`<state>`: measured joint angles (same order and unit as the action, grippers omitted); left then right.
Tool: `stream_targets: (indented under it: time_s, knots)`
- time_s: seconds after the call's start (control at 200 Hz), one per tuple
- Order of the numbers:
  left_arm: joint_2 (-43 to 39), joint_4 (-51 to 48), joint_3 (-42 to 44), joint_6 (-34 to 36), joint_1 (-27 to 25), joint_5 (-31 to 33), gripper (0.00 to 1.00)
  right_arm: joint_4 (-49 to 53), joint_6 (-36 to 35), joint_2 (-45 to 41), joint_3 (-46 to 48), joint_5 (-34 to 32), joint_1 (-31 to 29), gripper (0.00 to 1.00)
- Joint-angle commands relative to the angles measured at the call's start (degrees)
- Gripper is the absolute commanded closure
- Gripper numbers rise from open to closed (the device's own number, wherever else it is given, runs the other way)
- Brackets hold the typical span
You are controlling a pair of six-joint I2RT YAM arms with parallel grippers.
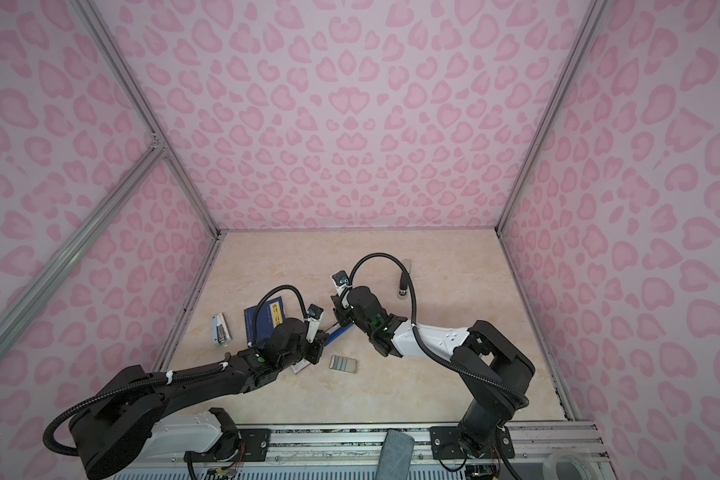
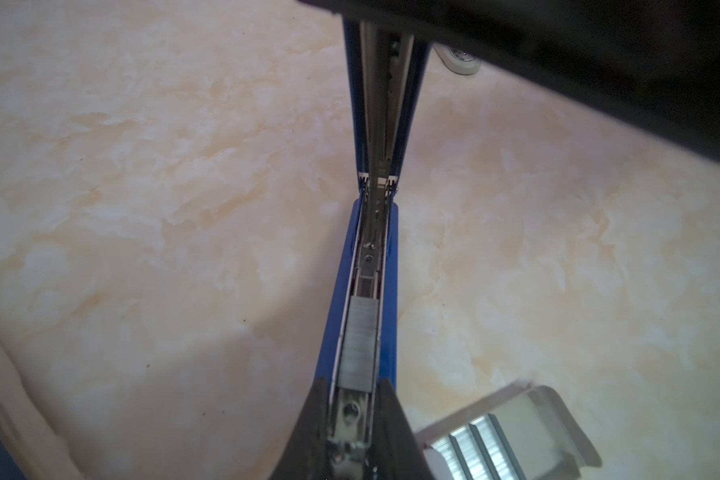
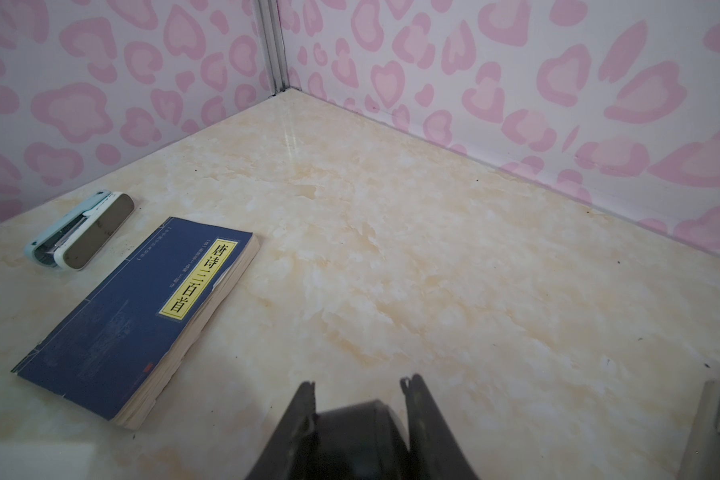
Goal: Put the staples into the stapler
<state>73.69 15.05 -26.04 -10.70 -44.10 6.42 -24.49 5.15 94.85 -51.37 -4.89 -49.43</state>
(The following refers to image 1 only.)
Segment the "staple tray with staples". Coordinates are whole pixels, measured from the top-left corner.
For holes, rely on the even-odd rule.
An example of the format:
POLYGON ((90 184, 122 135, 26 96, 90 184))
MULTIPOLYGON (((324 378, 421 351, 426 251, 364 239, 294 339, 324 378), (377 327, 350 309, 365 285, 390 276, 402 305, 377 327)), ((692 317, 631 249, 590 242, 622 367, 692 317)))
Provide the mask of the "staple tray with staples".
POLYGON ((354 358, 333 355, 329 362, 329 368, 342 373, 356 374, 358 361, 354 358))

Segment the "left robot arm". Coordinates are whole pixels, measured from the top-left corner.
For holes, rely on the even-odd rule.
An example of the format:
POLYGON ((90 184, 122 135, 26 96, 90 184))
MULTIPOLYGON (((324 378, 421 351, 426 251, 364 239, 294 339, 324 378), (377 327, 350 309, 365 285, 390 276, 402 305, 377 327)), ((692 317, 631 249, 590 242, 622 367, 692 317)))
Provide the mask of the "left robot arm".
POLYGON ((329 334, 319 330, 309 342, 307 333, 306 322, 288 318, 269 337, 216 363, 171 373, 128 367, 95 396, 68 409, 74 445, 66 452, 80 458, 87 478, 112 476, 137 458, 163 418, 260 389, 302 360, 318 363, 329 334))

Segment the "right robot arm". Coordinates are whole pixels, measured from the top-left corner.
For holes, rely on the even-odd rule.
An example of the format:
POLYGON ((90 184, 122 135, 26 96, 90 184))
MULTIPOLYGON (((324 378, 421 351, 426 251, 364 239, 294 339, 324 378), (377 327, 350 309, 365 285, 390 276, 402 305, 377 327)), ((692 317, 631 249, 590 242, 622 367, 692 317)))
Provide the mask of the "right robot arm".
POLYGON ((380 355, 428 358, 459 375, 472 395, 457 425, 458 445, 467 455, 481 458, 497 448, 497 431, 529 405, 535 366, 492 323, 421 325, 387 312, 366 286, 339 287, 331 300, 339 324, 358 327, 380 355))

